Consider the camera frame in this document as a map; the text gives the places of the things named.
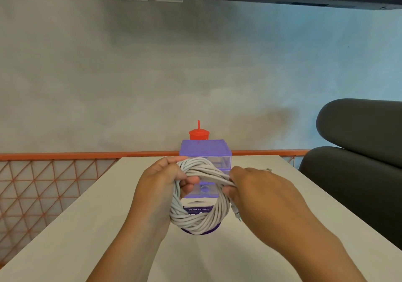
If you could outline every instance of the concrete wall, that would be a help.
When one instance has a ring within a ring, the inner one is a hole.
[[[0,0],[0,152],[327,144],[341,97],[402,101],[402,11]]]

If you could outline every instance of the white table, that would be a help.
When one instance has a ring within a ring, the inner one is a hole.
[[[143,170],[156,157],[119,160],[77,201],[14,257],[0,281],[84,282],[112,242]],[[291,180],[314,214],[344,243],[368,281],[402,281],[402,251],[279,156],[237,156],[232,165],[271,168]],[[209,235],[171,225],[150,282],[300,281],[277,252],[262,244],[232,212]]]

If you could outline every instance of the orange metal frame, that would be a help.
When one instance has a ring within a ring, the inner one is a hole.
[[[233,156],[279,155],[282,157],[304,156],[309,150],[237,150]],[[80,160],[122,157],[178,156],[178,151],[151,152],[85,152],[85,153],[0,153],[0,161],[8,160]]]

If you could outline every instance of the plastic storage box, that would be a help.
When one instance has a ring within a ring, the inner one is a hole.
[[[223,139],[219,140],[183,140],[180,155],[207,158],[219,170],[229,174],[232,166],[232,151]],[[201,181],[185,198],[217,198],[215,183]]]

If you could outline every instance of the dark gray cushion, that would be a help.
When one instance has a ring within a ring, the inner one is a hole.
[[[319,147],[300,172],[402,249],[402,169],[349,152]]]
[[[402,102],[335,100],[321,109],[316,125],[327,141],[402,168]]]

